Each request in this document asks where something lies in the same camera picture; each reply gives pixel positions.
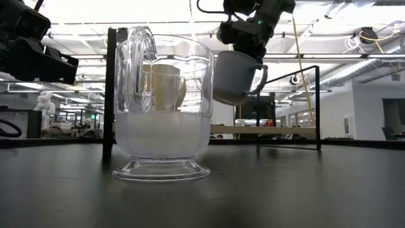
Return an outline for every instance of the mug handle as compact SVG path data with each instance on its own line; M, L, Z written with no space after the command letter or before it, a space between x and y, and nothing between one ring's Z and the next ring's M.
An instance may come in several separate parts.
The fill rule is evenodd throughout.
M126 56L125 105L133 113L147 113L152 107L152 94L142 86L145 80L143 62L156 59L156 46L148 27L134 27L128 31Z
M259 69L261 67L263 67L263 76L262 76L262 78L260 80L260 83L256 87L255 90L253 90L251 92L248 92L247 93L248 95L257 95L264 88L264 86L266 85L267 76L268 76L268 72L267 72L268 67L266 65L257 64L255 66L253 66L252 68Z

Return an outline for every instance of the black table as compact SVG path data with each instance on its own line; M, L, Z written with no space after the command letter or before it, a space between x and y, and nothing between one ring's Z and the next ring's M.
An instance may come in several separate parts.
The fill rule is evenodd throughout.
M0 150L0 227L405 227L405 153L210 146L212 174L127 183L98 144Z

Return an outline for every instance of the black metal frame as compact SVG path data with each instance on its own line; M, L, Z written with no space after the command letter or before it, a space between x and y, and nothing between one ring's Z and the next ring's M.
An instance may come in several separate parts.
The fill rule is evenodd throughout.
M272 146L272 145L271 146L270 145L261 145L261 146L279 147L279 148L294 148L294 149L314 149L314 150L317 150L317 151L321 151L321 129L320 129L320 123L321 123L320 122L320 105L321 105L321 103L320 103L320 99L321 99L320 98L320 90L321 89L320 89L320 68L319 68L319 66L313 65L313 66L304 68L302 70L298 70L296 72L292 72L292 73L283 75L283 76L278 77L276 79L269 80L265 84L276 82L276 81L278 81L280 79L284 79L286 77L290 77L290 76L296 75L297 73L305 72L305 71L310 70L310 69L315 69L316 148L298 148L298 147L290 147L290 146ZM259 103L260 103L260 93L258 93L258 95L257 95L257 106L259 106ZM257 108L257 112L256 112L256 126L257 127L260 126L259 121L260 121L260 110L259 110L259 108Z
M116 29L108 29L107 63L106 63L106 94L104 98L104 135L103 159L111 158L113 149L113 122L114 122L114 79L115 79L115 49Z

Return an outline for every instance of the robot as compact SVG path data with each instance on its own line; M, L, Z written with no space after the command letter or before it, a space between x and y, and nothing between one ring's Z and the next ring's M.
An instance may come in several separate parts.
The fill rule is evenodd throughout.
M55 114L55 104L51 102L53 94L51 92L41 92L38 96L35 111L42 111L42 129L49 127L49 116Z

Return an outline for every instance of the black cable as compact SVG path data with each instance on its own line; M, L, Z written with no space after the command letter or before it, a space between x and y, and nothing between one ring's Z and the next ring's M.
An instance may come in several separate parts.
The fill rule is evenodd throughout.
M39 9L40 9L41 6L42 6L42 3L44 3L44 0L38 0L38 1L37 1L37 4L35 4L34 10L35 10L35 11L39 11Z
M206 11L200 8L200 0L197 0L197 9L203 13L221 13L221 14L225 14L228 15L228 13L224 12L224 11Z
M21 131L21 128L19 128L17 125L7 121L7 120L0 120L0 123L3 123L5 125L9 125L10 127L14 128L17 133L8 133L6 131L4 131L2 128L0 128L0 136L3 137L20 137L23 132Z

